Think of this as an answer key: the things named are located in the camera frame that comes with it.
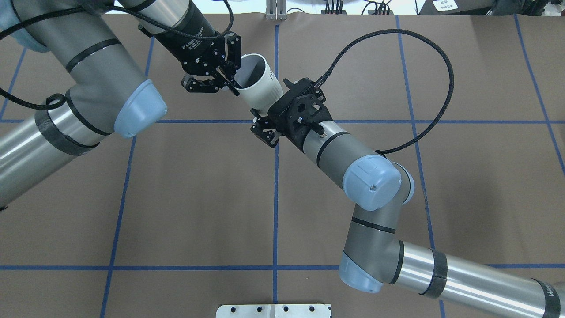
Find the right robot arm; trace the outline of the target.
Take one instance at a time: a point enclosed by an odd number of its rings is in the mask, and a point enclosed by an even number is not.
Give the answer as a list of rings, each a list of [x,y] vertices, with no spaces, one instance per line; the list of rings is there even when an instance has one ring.
[[[496,121],[496,120],[447,120],[440,121],[440,125],[486,125],[486,128],[508,128],[517,130],[515,132],[505,131],[508,138],[500,137],[500,147],[498,152],[506,149],[507,141],[510,144],[517,144],[521,137],[530,137],[525,133],[531,129],[543,124],[547,125],[548,135],[553,139],[555,152],[559,159],[564,159],[564,148],[559,150],[556,143],[556,135],[553,125],[561,125],[564,136],[564,118],[553,120],[547,117],[543,121]],[[353,146],[353,150],[361,149],[361,144],[353,139],[353,135],[337,126],[333,121],[325,121],[320,123],[325,129],[327,136],[317,137],[314,133],[315,143],[313,149],[313,161],[317,164],[316,155],[320,155],[322,159],[320,165],[323,167],[324,154],[341,155],[343,151],[339,148],[343,144]],[[504,271],[504,269],[564,269],[564,262],[558,264],[479,264],[476,262],[466,261],[462,258],[438,251],[435,247],[433,238],[433,225],[430,223],[428,203],[425,203],[426,217],[428,218],[428,229],[430,247],[420,247],[416,244],[404,242],[397,237],[399,218],[401,217],[402,205],[406,204],[412,198],[416,189],[415,181],[412,179],[409,171],[397,163],[389,163],[384,157],[379,156],[377,160],[386,161],[386,166],[395,165],[395,168],[402,176],[402,185],[397,190],[396,196],[392,199],[392,194],[385,193],[384,205],[379,197],[377,202],[382,205],[380,209],[367,211],[355,205],[353,216],[346,239],[346,244],[342,253],[341,265],[339,266],[340,279],[348,286],[366,293],[378,293],[382,286],[389,284],[390,286],[399,286],[407,288],[412,292],[418,293],[430,299],[439,299],[456,303],[458,305],[482,310],[494,314],[496,316],[504,316],[509,318],[563,318],[564,317],[564,282],[549,283],[534,278],[525,278],[515,276]],[[486,224],[497,215],[494,205],[496,199],[499,199],[504,189],[488,188],[490,184],[472,185],[472,179],[461,179],[461,181],[453,181],[452,189],[444,191],[444,194],[452,194],[459,204],[456,208],[462,208],[462,211],[472,212],[477,215],[472,221],[479,221],[478,217],[482,216],[482,223],[473,223],[471,228],[476,227],[476,233],[483,234],[485,230],[494,230],[493,226]],[[479,209],[471,209],[474,206],[472,202],[464,202],[458,199],[455,194],[467,195],[468,192],[463,190],[471,190],[470,194],[494,195],[489,197],[493,201],[487,202],[486,199],[480,203],[489,203],[493,207],[489,207],[485,211]],[[367,205],[365,208],[374,208],[373,205]],[[269,267],[274,272],[272,274],[273,282],[273,300],[271,303],[257,304],[238,304],[224,305],[218,307],[220,310],[228,312],[230,308],[231,316],[236,317],[278,317],[288,312],[287,317],[311,317],[315,315],[322,316],[318,312],[324,313],[323,317],[331,317],[330,304],[323,302],[305,302],[298,304],[278,303],[278,273],[284,271],[306,271],[320,272],[324,270],[337,270],[336,265],[280,265],[278,263],[277,247],[274,247],[274,264]]]

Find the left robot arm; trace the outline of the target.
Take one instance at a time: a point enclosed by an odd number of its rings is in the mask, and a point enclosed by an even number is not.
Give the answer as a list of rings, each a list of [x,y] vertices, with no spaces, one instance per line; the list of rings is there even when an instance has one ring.
[[[167,113],[167,105],[103,20],[117,10],[134,16],[181,63],[188,92],[215,93],[235,81],[241,37],[230,22],[217,31],[191,0],[3,0],[1,38],[52,52],[75,81],[65,93],[30,103],[1,95],[35,113],[1,139],[1,209],[105,137],[137,135]]]

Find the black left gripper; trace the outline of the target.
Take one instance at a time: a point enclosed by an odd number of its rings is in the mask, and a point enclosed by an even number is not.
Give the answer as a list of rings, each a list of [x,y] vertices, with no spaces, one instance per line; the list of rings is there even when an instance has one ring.
[[[150,24],[150,34],[180,62],[186,72],[183,88],[189,93],[239,93],[235,76],[241,67],[241,36],[215,30],[195,4],[152,4],[150,18],[168,27]]]

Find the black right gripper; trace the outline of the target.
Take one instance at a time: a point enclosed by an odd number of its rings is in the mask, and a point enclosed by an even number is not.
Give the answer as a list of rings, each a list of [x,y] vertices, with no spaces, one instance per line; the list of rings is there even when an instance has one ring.
[[[298,115],[278,115],[269,111],[268,115],[252,113],[254,116],[250,131],[263,143],[275,148],[281,136],[285,136],[301,152],[304,152],[305,138],[309,128],[304,123],[298,122]]]

